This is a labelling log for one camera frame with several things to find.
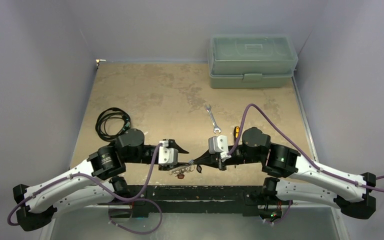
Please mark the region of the grey key holder plate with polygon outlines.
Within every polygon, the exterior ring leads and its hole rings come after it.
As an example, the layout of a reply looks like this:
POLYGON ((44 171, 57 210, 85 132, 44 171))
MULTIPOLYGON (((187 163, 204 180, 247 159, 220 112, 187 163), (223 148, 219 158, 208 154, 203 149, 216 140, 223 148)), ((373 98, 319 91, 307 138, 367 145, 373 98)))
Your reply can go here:
POLYGON ((177 169, 169 171, 170 175, 178 175, 178 174, 185 174, 185 173, 190 173, 193 172, 196 169, 196 165, 193 164, 193 159, 188 161, 187 163, 190 163, 191 166, 189 167, 179 167, 177 169))

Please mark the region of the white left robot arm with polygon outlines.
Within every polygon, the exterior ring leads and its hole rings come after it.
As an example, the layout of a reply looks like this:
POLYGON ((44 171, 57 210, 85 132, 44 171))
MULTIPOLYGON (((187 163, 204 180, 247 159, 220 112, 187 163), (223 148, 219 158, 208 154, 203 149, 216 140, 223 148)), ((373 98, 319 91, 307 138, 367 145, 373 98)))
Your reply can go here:
POLYGON ((177 167, 178 156, 187 153, 174 139, 146 145, 141 130, 129 129, 59 176, 33 186, 15 186, 12 192, 16 206, 8 214, 7 223, 29 232, 48 225, 63 213, 89 205, 143 201, 154 166, 163 171, 177 167), (131 193, 120 176, 127 170, 126 163, 149 165, 137 193, 131 193))

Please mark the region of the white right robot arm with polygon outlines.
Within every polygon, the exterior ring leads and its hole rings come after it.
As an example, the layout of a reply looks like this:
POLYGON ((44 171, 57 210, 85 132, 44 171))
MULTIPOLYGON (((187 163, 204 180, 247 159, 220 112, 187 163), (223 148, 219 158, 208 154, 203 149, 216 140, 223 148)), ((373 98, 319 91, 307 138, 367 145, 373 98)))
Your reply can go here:
POLYGON ((271 142, 271 137, 251 127, 237 147, 224 135, 208 140, 208 151, 191 164, 225 171, 227 166, 261 163, 264 179, 261 191, 245 197, 263 204, 294 200, 324 204, 348 217, 367 220, 376 211, 376 198, 364 186, 375 187, 376 176, 346 173, 323 164, 310 163, 297 150, 271 142))

